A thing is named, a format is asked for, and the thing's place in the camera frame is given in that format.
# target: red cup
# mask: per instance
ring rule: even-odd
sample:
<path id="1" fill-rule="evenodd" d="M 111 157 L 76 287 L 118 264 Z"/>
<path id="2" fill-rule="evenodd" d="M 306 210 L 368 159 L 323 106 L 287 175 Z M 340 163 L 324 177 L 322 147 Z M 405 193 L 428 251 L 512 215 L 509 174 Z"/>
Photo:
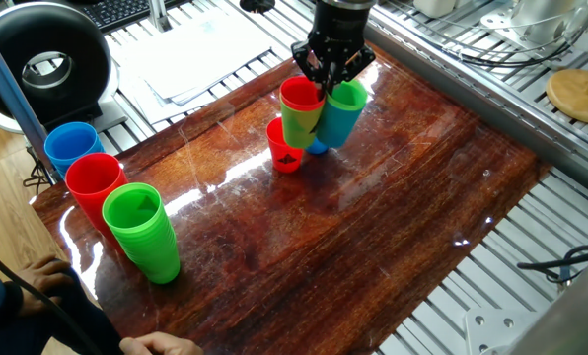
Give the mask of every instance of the red cup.
<path id="1" fill-rule="evenodd" d="M 281 99 L 292 109 L 311 111 L 321 107 L 325 100 L 319 100 L 316 84 L 305 76 L 286 79 L 281 84 Z"/>
<path id="2" fill-rule="evenodd" d="M 301 166 L 303 149 L 292 148 L 283 139 L 283 121 L 275 118 L 265 129 L 267 142 L 272 153 L 272 165 L 282 173 L 292 173 Z"/>
<path id="3" fill-rule="evenodd" d="M 77 200 L 88 220 L 119 251 L 116 241 L 102 215 L 102 207 L 108 195 L 128 183 L 118 160 L 106 153 L 83 156 L 66 172 L 66 186 Z"/>

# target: keyboard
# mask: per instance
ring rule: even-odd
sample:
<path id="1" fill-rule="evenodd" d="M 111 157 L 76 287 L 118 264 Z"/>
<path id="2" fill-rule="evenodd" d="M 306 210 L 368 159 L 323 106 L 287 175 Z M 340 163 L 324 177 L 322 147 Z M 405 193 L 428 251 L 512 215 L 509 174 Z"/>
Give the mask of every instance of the keyboard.
<path id="1" fill-rule="evenodd" d="M 165 6 L 182 4 L 186 0 L 165 1 Z M 80 7 L 101 30 L 102 33 L 122 28 L 149 16 L 147 0 L 104 0 L 94 5 Z"/>

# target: robotic arm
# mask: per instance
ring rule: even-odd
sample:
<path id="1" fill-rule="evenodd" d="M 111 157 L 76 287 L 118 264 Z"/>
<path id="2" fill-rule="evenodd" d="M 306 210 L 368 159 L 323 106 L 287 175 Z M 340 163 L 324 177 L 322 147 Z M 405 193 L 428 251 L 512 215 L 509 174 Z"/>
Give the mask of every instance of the robotic arm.
<path id="1" fill-rule="evenodd" d="M 292 55 L 303 73 L 328 93 L 375 60 L 373 49 L 364 43 L 364 28 L 375 3 L 376 0 L 318 0 L 308 38 L 292 44 Z"/>

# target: metal bracket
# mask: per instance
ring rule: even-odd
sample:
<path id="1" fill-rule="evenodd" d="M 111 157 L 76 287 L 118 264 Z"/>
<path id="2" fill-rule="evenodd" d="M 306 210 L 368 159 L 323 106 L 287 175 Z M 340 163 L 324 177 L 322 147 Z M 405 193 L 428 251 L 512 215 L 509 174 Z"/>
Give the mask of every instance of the metal bracket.
<path id="1" fill-rule="evenodd" d="M 156 30 L 166 32 L 172 28 L 167 16 L 167 8 L 164 0 L 148 0 L 150 15 L 149 21 L 154 25 Z"/>
<path id="2" fill-rule="evenodd" d="M 537 312 L 470 309 L 465 314 L 469 355 L 487 354 L 509 346 L 540 317 Z"/>

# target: finger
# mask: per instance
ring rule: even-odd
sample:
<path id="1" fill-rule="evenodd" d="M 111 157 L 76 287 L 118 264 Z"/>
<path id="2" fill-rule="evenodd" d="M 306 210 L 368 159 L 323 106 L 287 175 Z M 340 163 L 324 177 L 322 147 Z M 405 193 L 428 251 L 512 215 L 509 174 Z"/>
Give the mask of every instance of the finger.
<path id="1" fill-rule="evenodd" d="M 145 345 L 132 338 L 124 338 L 118 346 L 125 355 L 152 355 Z"/>
<path id="2" fill-rule="evenodd" d="M 170 350 L 176 349 L 181 350 L 182 352 L 180 354 L 182 355 L 199 355 L 197 351 L 201 351 L 190 340 L 176 338 L 175 336 L 159 331 L 141 336 L 136 338 L 136 340 L 143 343 L 147 348 L 153 349 L 161 354 L 167 354 Z"/>
<path id="3" fill-rule="evenodd" d="M 165 350 L 173 347 L 182 347 L 182 340 L 175 336 L 156 331 L 151 334 L 143 335 L 136 338 L 146 347 L 159 353 L 165 353 Z"/>
<path id="4" fill-rule="evenodd" d="M 39 272 L 44 275 L 52 275 L 56 272 L 66 270 L 68 268 L 70 268 L 70 262 L 54 261 L 46 264 L 39 270 Z"/>
<path id="5" fill-rule="evenodd" d="M 61 303 L 61 297 L 50 297 L 49 299 L 50 299 L 50 301 L 52 301 L 56 305 L 59 305 Z M 34 314 L 42 312 L 47 309 L 48 309 L 48 306 L 44 302 L 42 302 L 38 299 L 36 299 L 33 302 L 33 313 Z"/>
<path id="6" fill-rule="evenodd" d="M 55 296 L 55 297 L 50 297 L 49 299 L 50 299 L 50 301 L 52 301 L 52 302 L 53 302 L 55 305 L 59 305 L 59 304 L 61 304 L 61 297 L 57 297 L 57 296 Z"/>
<path id="7" fill-rule="evenodd" d="M 44 276 L 39 280 L 38 288 L 41 292 L 46 292 L 51 288 L 59 285 L 71 285 L 73 279 L 62 273 L 56 273 L 50 276 Z"/>
<path id="8" fill-rule="evenodd" d="M 39 269 L 39 268 L 45 266 L 46 264 L 50 263 L 53 260 L 55 260 L 55 254 L 49 254 L 47 256 L 44 256 L 40 260 L 32 263 L 30 268 Z"/>

